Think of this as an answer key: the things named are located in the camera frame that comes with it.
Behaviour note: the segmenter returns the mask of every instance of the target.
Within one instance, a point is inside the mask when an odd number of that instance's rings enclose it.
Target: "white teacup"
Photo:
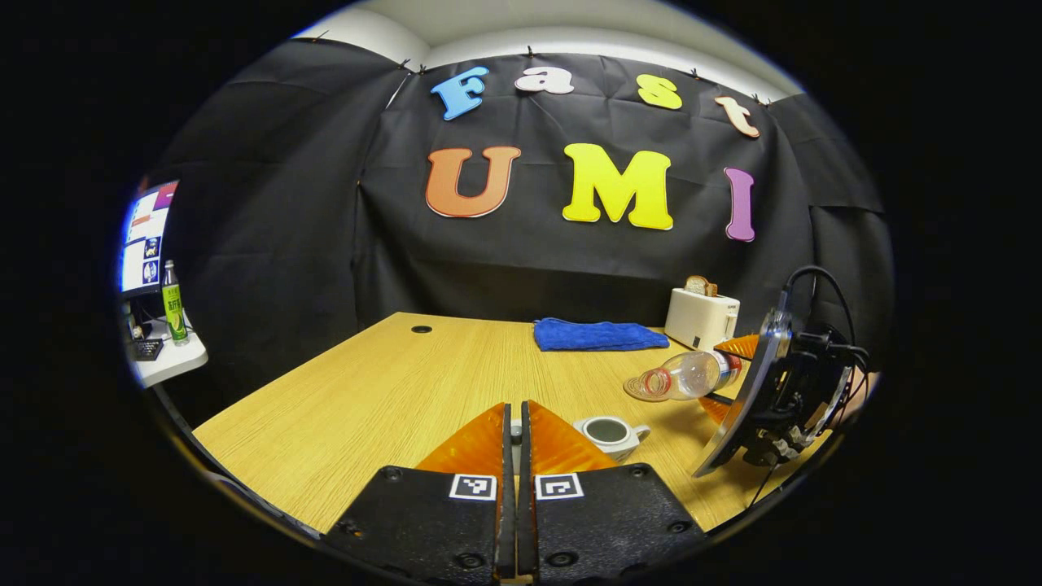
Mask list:
[[[622,419],[611,415],[579,419],[573,422],[572,426],[619,463],[629,458],[629,455],[651,433],[651,428],[647,425],[632,428]]]

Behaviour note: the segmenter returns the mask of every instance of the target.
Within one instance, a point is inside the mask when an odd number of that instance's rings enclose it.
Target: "ceiling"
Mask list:
[[[659,0],[368,0],[352,7],[401,24],[430,47],[516,28],[603,28],[675,43],[720,57],[777,87],[795,87],[763,56]]]

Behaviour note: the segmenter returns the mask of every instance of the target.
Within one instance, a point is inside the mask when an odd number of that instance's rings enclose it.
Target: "table surface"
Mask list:
[[[426,334],[412,332],[428,325]],[[717,425],[698,401],[644,402],[622,383],[688,348],[543,352],[532,323],[397,313],[215,415],[196,438],[272,505],[327,532],[386,465],[416,466],[490,407],[535,400],[568,422],[615,415],[651,434],[650,464],[703,530],[743,511],[767,468],[730,462],[691,477]],[[739,384],[730,386],[734,396]],[[813,451],[774,471],[764,493]]]
[[[166,321],[153,319],[148,323],[152,325],[152,332],[148,335],[149,340],[160,338],[166,338],[166,340],[164,340],[163,348],[155,360],[133,361],[138,380],[141,381],[143,387],[148,388],[193,368],[199,368],[209,360],[209,356],[206,355],[206,346],[203,345],[199,335],[194,331],[189,331],[189,343],[178,346],[170,339]],[[184,323],[189,327],[192,326],[188,314],[184,314]]]

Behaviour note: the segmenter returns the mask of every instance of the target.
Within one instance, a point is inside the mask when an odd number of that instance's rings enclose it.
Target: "monitor screen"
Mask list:
[[[123,226],[120,259],[120,292],[124,294],[158,291],[163,278],[159,264],[163,228],[167,212],[177,190],[177,181],[151,187],[130,203]]]

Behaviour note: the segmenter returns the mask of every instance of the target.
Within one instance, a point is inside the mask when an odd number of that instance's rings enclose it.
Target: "green bottle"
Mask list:
[[[167,261],[163,274],[163,307],[167,312],[167,326],[175,346],[189,343],[189,331],[184,327],[184,312],[181,308],[181,286],[174,274],[174,262]]]

